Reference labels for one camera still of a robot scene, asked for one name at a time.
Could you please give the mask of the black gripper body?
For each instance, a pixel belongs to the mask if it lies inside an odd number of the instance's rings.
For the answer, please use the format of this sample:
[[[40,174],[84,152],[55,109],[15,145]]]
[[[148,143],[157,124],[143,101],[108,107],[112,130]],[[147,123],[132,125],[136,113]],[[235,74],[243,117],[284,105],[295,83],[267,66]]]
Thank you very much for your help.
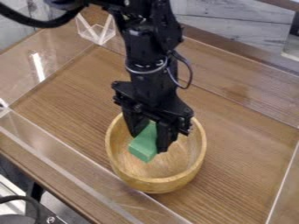
[[[184,115],[193,113],[189,106],[177,95],[177,60],[168,58],[156,69],[144,67],[127,67],[129,81],[115,81],[115,103],[144,105],[143,112],[149,120],[155,121],[159,113]]]

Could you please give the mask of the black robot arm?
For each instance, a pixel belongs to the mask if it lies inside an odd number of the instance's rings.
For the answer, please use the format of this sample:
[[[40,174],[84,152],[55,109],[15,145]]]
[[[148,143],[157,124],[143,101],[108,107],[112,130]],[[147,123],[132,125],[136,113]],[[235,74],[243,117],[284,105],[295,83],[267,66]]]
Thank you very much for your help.
[[[121,107],[125,125],[136,137],[155,123],[159,152],[168,151],[180,134],[191,131],[193,112],[180,99],[177,64],[185,58],[176,52],[183,27],[169,0],[44,0],[71,12],[93,4],[113,17],[125,45],[128,81],[116,81],[115,104]]]

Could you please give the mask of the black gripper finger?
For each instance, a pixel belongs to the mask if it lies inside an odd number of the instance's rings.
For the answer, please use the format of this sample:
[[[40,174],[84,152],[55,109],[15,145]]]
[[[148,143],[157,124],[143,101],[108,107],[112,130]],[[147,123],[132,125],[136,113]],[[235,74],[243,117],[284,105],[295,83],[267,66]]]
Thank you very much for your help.
[[[156,127],[156,149],[159,153],[168,151],[171,144],[177,140],[180,134],[188,136],[192,127],[193,113],[171,115],[159,113],[155,116]]]
[[[143,108],[144,105],[140,103],[121,106],[125,125],[132,137],[136,137],[149,124],[149,118],[144,115]]]

